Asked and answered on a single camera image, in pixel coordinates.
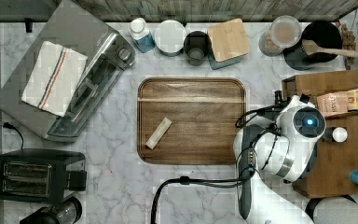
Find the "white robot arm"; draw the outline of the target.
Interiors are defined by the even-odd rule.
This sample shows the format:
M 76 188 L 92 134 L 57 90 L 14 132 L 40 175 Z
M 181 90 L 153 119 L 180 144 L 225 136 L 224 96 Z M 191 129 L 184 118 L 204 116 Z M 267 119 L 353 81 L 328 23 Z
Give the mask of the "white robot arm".
M 274 192 L 260 177 L 263 172 L 295 182 L 311 169 L 317 142 L 326 130 L 322 113 L 304 94 L 260 108 L 258 116 L 270 119 L 268 127 L 243 126 L 233 150 L 239 214 L 246 224 L 358 224 L 358 203 L 351 197 L 313 199 L 305 209 Z

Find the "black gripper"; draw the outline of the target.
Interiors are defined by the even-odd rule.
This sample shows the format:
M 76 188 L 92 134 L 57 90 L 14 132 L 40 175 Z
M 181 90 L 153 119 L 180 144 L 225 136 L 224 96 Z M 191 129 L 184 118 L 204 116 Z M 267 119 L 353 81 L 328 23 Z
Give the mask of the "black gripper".
M 280 113 L 286 108 L 287 102 L 282 98 L 281 91 L 274 92 L 274 105 L 267 106 L 263 117 L 269 120 L 275 120 Z

